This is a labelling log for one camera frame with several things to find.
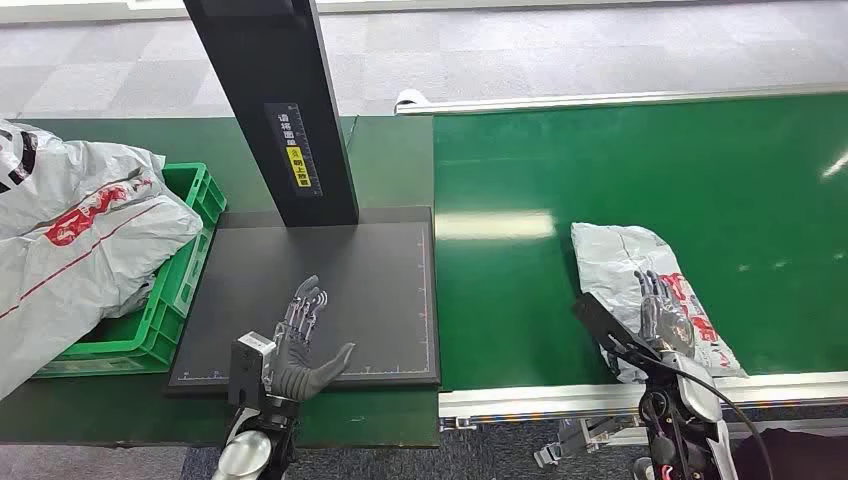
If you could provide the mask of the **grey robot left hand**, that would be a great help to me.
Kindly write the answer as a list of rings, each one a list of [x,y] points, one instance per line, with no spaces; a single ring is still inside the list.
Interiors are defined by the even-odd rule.
[[[355,343],[342,345],[332,359],[318,367],[310,363],[312,334],[327,304],[328,294],[317,275],[307,277],[295,290],[274,330],[276,350],[268,383],[272,395],[297,402],[309,400],[349,367]]]

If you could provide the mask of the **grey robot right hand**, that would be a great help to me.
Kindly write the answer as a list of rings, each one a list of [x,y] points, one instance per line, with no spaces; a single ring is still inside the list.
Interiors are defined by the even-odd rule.
[[[658,351],[673,350],[693,358],[694,327],[671,284],[648,270],[635,271],[642,295],[640,337]]]

